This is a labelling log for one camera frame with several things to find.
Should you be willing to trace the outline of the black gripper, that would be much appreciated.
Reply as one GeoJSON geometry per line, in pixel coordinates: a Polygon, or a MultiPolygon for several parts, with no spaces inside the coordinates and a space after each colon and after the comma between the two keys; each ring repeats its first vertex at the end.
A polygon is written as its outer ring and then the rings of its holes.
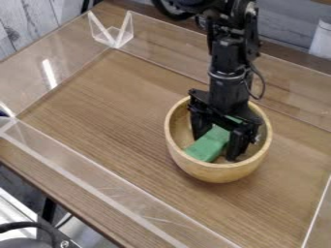
{"type": "Polygon", "coordinates": [[[209,74],[206,91],[188,90],[188,111],[193,139],[197,140],[216,124],[229,131],[226,160],[233,161],[254,142],[262,118],[249,109],[253,75],[209,74]]]}

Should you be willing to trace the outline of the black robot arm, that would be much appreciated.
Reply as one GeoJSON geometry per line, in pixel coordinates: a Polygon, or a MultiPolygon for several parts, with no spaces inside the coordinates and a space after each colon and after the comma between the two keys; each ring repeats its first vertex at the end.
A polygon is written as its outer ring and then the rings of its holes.
{"type": "Polygon", "coordinates": [[[192,136],[198,140],[213,126],[228,131],[225,158],[234,160],[256,141],[262,118],[249,109],[253,60],[260,56],[256,0],[150,0],[174,21],[194,19],[205,31],[210,64],[209,89],[188,91],[192,136]]]}

